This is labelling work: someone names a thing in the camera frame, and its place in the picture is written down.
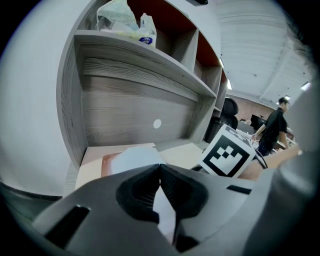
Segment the man's arm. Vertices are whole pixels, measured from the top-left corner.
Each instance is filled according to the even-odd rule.
[[[289,148],[289,145],[288,145],[288,141],[287,141],[287,135],[284,131],[279,132],[279,139],[284,144],[285,149],[287,150]]]
[[[251,136],[252,139],[256,139],[260,133],[262,133],[266,129],[266,126],[263,124],[261,127],[256,131],[254,135]]]
[[[268,155],[264,157],[264,160],[266,161],[266,164],[268,165],[268,168],[277,168],[282,162],[285,160],[288,160],[290,158],[293,158],[298,155],[299,153],[299,146],[294,145],[288,150],[283,150],[275,154]],[[258,163],[257,160],[253,160],[239,175],[239,179],[246,179],[246,180],[252,180],[256,181],[260,174],[262,173],[264,169],[261,167],[261,165]]]

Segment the gray wood grain panel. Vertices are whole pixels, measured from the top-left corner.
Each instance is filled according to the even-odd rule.
[[[83,80],[83,115],[92,146],[161,142],[186,136],[196,103],[149,85],[106,77]],[[155,129],[156,119],[162,121]]]
[[[61,135],[72,164],[77,170],[80,168],[88,142],[83,124],[82,88],[77,70],[74,35],[95,3],[96,0],[91,0],[75,21],[61,53],[56,79],[56,108]]]
[[[86,57],[132,64],[170,78],[198,94],[216,97],[185,66],[150,45],[125,36],[94,30],[78,30],[74,37]]]
[[[186,137],[195,144],[199,144],[205,136],[212,117],[215,98],[202,96],[196,103]]]
[[[174,42],[171,56],[193,72],[195,69],[199,30],[180,35]]]
[[[217,95],[221,80],[222,67],[204,67],[202,72],[202,81]]]
[[[228,84],[228,80],[221,82],[220,86],[219,86],[218,97],[216,99],[215,106],[220,110],[222,110],[224,107],[226,93],[227,93],[227,89],[228,89],[227,84]]]
[[[68,167],[68,172],[66,174],[64,188],[63,188],[63,195],[62,197],[66,197],[70,195],[73,191],[75,191],[78,171],[72,162],[70,162]]]
[[[199,78],[202,78],[202,72],[204,70],[204,67],[200,64],[200,62],[196,59],[194,63],[194,69],[193,73]]]
[[[165,33],[156,29],[156,41],[155,48],[159,49],[161,52],[170,55],[172,47],[172,40]]]
[[[81,77],[78,72],[78,69],[81,70],[83,66],[83,59],[81,54],[77,56],[77,53],[78,49],[74,44],[71,44],[61,78],[60,106],[63,131],[66,133],[62,136],[67,140],[65,145],[71,160],[79,168],[88,147],[88,142],[83,122]]]
[[[199,98],[199,95],[193,90],[163,75],[115,60],[86,58],[83,74],[134,81],[169,91],[192,101],[198,101]]]

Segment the dark pants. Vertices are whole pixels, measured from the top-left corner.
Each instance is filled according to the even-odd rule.
[[[274,148],[274,145],[269,142],[261,141],[259,143],[258,151],[263,157],[270,155],[271,150]]]

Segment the wooden shelf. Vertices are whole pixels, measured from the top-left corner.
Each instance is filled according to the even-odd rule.
[[[152,16],[155,48],[96,31],[97,10],[107,2],[86,6],[59,64],[57,113],[74,166],[90,146],[200,144],[211,117],[220,116],[227,90],[226,74],[205,36],[165,0],[127,1],[136,20],[143,13]],[[156,119],[162,121],[158,129]]]
[[[77,30],[75,43],[85,58],[135,65],[170,78],[199,95],[217,95],[184,65],[164,52],[131,38],[96,30]]]

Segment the brick wall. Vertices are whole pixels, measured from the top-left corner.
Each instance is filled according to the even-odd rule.
[[[239,113],[236,115],[236,118],[240,121],[241,119],[250,120],[251,115],[256,115],[257,117],[263,116],[263,119],[267,120],[269,115],[275,111],[274,109],[255,103],[251,100],[244,98],[239,98],[235,96],[227,96],[233,99],[239,108]]]

